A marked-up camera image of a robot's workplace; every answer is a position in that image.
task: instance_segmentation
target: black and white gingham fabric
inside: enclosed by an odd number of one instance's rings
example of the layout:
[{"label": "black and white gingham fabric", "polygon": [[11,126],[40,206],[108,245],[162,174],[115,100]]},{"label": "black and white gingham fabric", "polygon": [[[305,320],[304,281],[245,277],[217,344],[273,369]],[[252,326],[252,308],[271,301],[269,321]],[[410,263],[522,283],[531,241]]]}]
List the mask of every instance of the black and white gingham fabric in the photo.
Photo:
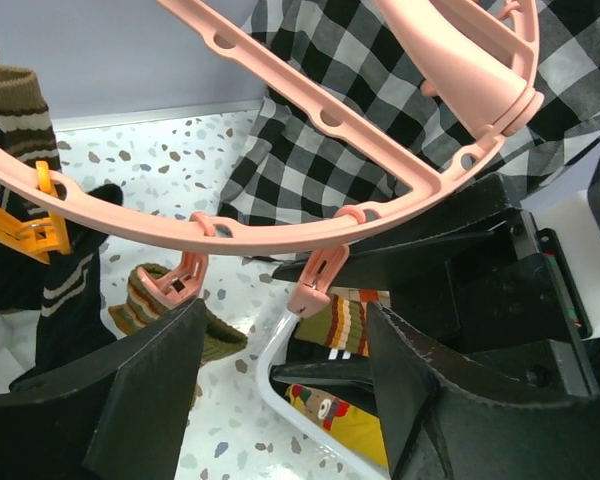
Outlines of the black and white gingham fabric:
[{"label": "black and white gingham fabric", "polygon": [[[497,13],[503,0],[484,0]],[[485,170],[537,190],[600,141],[600,0],[537,0],[541,111]],[[291,66],[369,119],[423,161],[442,166],[473,141],[423,77],[373,0],[260,0],[244,27]],[[325,137],[268,89],[219,214],[248,225],[332,217],[345,204],[386,201],[405,189],[364,155]]]}]

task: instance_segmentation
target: clothespin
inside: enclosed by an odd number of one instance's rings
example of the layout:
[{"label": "clothespin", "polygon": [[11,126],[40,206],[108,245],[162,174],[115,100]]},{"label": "clothespin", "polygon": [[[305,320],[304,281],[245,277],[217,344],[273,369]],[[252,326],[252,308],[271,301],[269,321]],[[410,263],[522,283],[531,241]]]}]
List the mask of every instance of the clothespin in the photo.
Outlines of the clothespin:
[{"label": "clothespin", "polygon": [[[215,236],[215,226],[206,214],[194,213],[189,221],[201,225],[206,237]],[[180,265],[160,278],[153,277],[142,267],[138,267],[136,273],[156,300],[165,307],[173,309],[189,298],[200,294],[208,266],[209,255],[184,252]]]},{"label": "clothespin", "polygon": [[[40,191],[58,198],[47,162],[36,162],[36,170]],[[0,243],[46,264],[49,263],[48,252],[71,253],[67,225],[64,218],[55,213],[21,222],[0,208]]]}]

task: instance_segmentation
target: wall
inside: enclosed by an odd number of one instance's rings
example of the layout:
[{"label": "wall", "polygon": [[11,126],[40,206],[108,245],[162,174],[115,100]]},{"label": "wall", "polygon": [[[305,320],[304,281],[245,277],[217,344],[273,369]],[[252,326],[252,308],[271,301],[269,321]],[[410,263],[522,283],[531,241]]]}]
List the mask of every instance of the wall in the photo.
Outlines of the wall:
[{"label": "wall", "polygon": [[[236,25],[256,0],[205,0]],[[252,100],[263,85],[154,0],[0,0],[0,62],[35,69],[54,119]]]}]

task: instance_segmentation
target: speckled floor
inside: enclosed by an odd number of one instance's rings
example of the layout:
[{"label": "speckled floor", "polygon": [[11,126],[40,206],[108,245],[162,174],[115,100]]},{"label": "speckled floor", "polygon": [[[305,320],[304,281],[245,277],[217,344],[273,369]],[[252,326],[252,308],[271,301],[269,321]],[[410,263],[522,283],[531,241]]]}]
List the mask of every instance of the speckled floor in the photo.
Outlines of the speckled floor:
[{"label": "speckled floor", "polygon": [[[88,190],[121,185],[128,208],[186,218],[214,214],[255,112],[169,120],[58,134],[64,173]],[[102,249],[107,305],[123,303],[129,272],[143,262],[175,266],[178,252],[110,238]],[[289,284],[272,281],[273,266],[212,257],[204,296],[218,316],[249,336],[248,348],[201,369],[202,396],[189,415],[177,480],[361,479],[273,412],[260,398],[258,354],[286,306]],[[118,335],[106,309],[105,324]],[[31,327],[14,335],[31,345]],[[24,348],[21,357],[31,354]]]}]

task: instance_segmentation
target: black sock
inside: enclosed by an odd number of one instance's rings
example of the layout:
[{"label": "black sock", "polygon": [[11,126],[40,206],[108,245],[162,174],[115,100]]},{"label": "black sock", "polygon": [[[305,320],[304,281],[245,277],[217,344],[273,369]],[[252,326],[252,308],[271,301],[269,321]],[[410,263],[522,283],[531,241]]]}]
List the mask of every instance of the black sock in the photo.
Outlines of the black sock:
[{"label": "black sock", "polygon": [[[6,148],[1,130],[0,148]],[[30,220],[22,198],[2,185],[0,208],[18,220]],[[0,243],[0,311],[38,310],[47,269],[47,265]]]},{"label": "black sock", "polygon": [[[108,184],[89,193],[116,205],[122,191]],[[51,253],[36,333],[36,366],[11,384],[47,373],[113,343],[100,319],[100,255],[108,235],[67,221],[70,255]]]}]

